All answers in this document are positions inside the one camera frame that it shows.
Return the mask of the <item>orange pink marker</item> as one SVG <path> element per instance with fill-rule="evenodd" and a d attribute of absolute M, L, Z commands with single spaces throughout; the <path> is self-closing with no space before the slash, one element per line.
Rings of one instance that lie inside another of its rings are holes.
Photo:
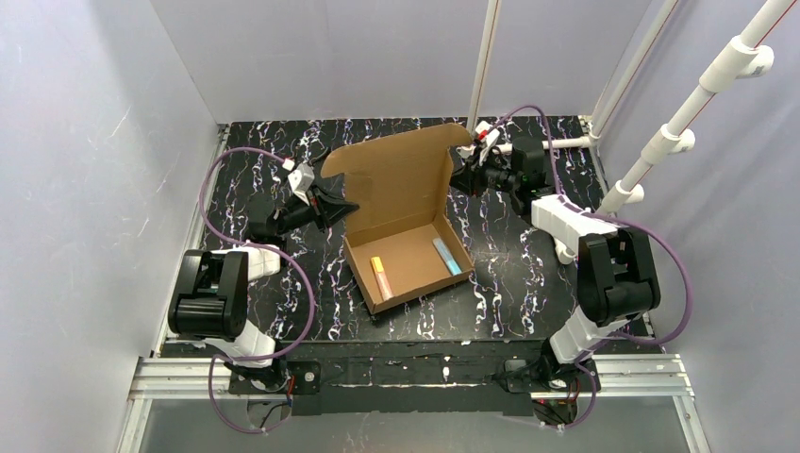
<path fill-rule="evenodd" d="M 387 301 L 391 299 L 393 297 L 393 291 L 388 280 L 383 261 L 380 257 L 371 257 L 370 264 L 372 266 L 382 300 Z"/>

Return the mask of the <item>light blue marker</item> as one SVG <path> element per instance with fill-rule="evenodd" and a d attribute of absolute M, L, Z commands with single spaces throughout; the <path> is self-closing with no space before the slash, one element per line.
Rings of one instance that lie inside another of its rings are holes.
<path fill-rule="evenodd" d="M 462 270 L 461 270 L 458 262 L 454 258 L 452 252 L 450 251 L 448 246 L 445 244 L 445 242 L 442 240 L 442 238 L 435 238 L 432 241 L 432 243 L 433 243 L 437 253 L 441 257 L 441 259 L 442 259 L 445 267 L 447 268 L 448 272 L 450 273 L 450 275 L 451 276 L 459 275 L 462 272 Z"/>

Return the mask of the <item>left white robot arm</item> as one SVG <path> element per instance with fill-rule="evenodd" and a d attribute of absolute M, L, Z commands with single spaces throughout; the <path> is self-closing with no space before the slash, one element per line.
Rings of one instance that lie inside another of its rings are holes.
<path fill-rule="evenodd" d="M 272 356 L 275 339 L 248 319 L 248 285 L 286 266 L 282 254 L 288 233 L 309 224 L 330 228 L 356 212 L 358 204 L 312 182 L 284 202 L 257 193 L 248 209 L 245 238 L 250 245 L 185 252 L 167 320 L 173 333 L 218 348 L 231 359 L 226 368 L 232 372 L 276 392 L 289 382 L 288 366 Z"/>

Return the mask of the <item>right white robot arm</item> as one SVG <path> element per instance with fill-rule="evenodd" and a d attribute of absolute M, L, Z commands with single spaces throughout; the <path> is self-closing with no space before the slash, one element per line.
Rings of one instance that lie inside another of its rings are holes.
<path fill-rule="evenodd" d="M 587 361 L 611 334 L 658 307 L 649 237 L 639 228 L 592 218 L 559 193 L 558 173 L 542 141 L 514 140 L 507 164 L 495 159 L 493 150 L 481 141 L 457 147 L 461 165 L 451 175 L 451 187 L 474 196 L 488 189 L 507 194 L 515 213 L 577 259 L 577 306 L 537 360 L 541 374 L 555 374 Z"/>

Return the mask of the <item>brown cardboard box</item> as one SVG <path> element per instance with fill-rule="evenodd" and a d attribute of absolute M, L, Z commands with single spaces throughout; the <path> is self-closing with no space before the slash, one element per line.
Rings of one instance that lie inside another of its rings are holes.
<path fill-rule="evenodd" d="M 370 313 L 391 309 L 469 278 L 474 263 L 446 215 L 453 172 L 450 149 L 467 145 L 466 128 L 448 123 L 335 149 L 322 177 L 343 177 L 359 210 L 344 220 L 343 250 Z M 432 241 L 442 238 L 462 272 L 451 276 Z M 383 301 L 370 264 L 380 257 L 393 297 Z"/>

